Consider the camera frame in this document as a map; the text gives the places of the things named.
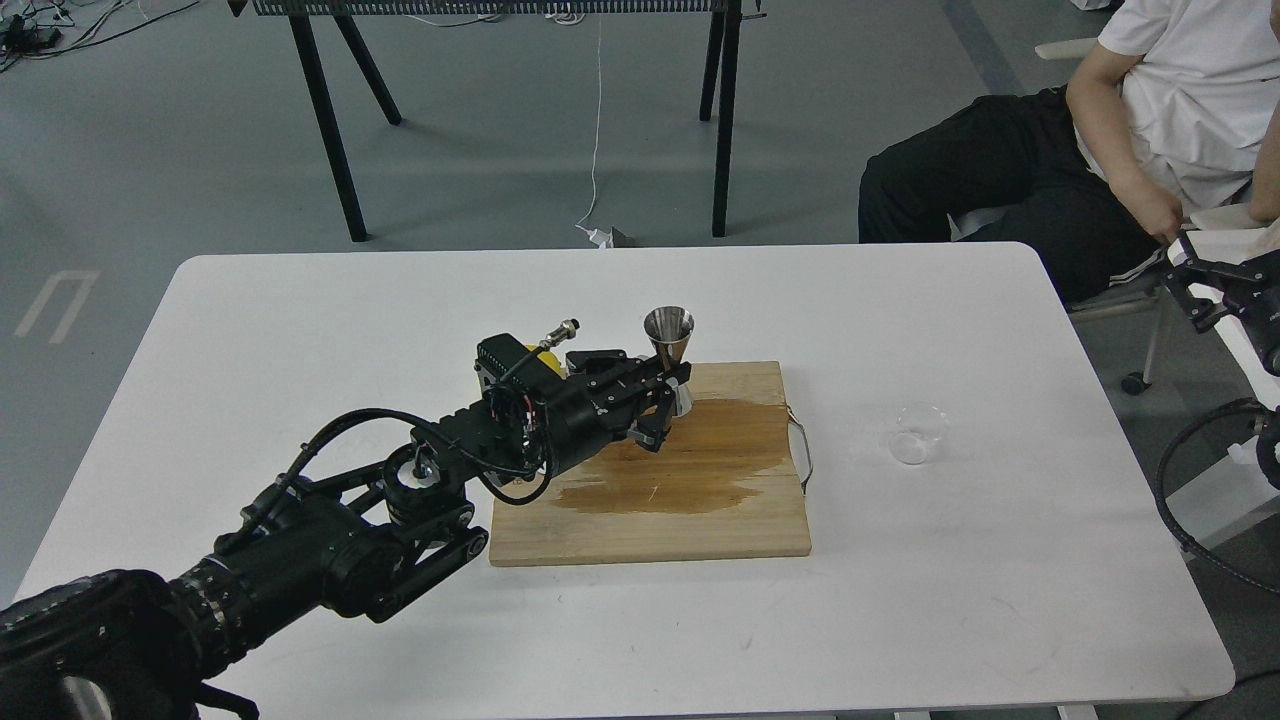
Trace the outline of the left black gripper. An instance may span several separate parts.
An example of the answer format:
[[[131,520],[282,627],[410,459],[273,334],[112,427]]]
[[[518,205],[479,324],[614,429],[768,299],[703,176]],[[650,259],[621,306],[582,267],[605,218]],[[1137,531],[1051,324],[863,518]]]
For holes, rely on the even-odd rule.
[[[570,351],[566,361],[568,375],[559,378],[511,334],[479,343],[483,416],[495,423],[483,432],[495,450],[480,475],[489,489],[538,473],[558,477],[625,439],[660,451],[676,405],[676,391],[660,382],[687,383],[690,363],[666,369],[659,357],[618,348]]]

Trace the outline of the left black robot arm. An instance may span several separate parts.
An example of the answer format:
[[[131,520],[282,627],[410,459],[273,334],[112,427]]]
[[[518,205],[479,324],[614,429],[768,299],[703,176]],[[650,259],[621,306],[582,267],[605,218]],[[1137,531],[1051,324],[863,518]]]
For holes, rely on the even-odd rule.
[[[477,346],[479,401],[439,420],[383,407],[346,413],[244,507],[239,529],[165,580],[114,569],[3,611],[5,719],[197,719],[256,703],[210,680],[314,609],[384,623],[486,547],[467,483],[508,505],[626,439],[655,452],[691,375],[684,342],[650,357]]]

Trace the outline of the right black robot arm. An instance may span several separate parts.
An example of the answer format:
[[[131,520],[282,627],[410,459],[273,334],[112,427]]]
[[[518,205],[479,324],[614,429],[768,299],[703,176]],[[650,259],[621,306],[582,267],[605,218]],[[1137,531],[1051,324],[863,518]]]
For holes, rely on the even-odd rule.
[[[1193,328],[1220,340],[1247,380],[1244,395],[1203,411],[1165,446],[1151,492],[1160,519],[1187,559],[1262,591],[1277,583],[1251,575],[1217,547],[1277,519],[1277,246],[1262,231],[1181,232],[1162,283]],[[1202,432],[1242,424],[1222,456],[1170,482],[1184,445]]]

